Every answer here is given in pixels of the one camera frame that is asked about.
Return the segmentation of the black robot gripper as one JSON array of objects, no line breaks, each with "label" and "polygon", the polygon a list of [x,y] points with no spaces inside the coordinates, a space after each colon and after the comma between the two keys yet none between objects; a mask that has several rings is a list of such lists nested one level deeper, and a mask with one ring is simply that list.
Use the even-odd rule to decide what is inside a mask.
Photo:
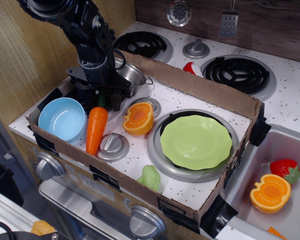
[{"label": "black robot gripper", "polygon": [[111,95],[113,111],[118,112],[125,97],[132,96],[132,84],[118,73],[115,59],[107,58],[100,65],[83,61],[79,63],[79,67],[68,68],[66,74],[76,87],[78,101],[82,107],[85,110],[96,107],[96,91],[101,91]]}]

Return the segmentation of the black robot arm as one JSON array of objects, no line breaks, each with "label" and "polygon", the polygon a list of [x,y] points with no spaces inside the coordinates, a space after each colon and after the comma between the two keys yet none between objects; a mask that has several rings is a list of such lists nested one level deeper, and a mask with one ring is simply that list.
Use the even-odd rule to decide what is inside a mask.
[{"label": "black robot arm", "polygon": [[91,105],[110,101],[117,112],[133,90],[130,81],[119,74],[126,65],[116,67],[113,47],[115,32],[91,0],[20,0],[19,6],[32,18],[58,26],[76,48],[79,67],[66,73],[79,95]]}]

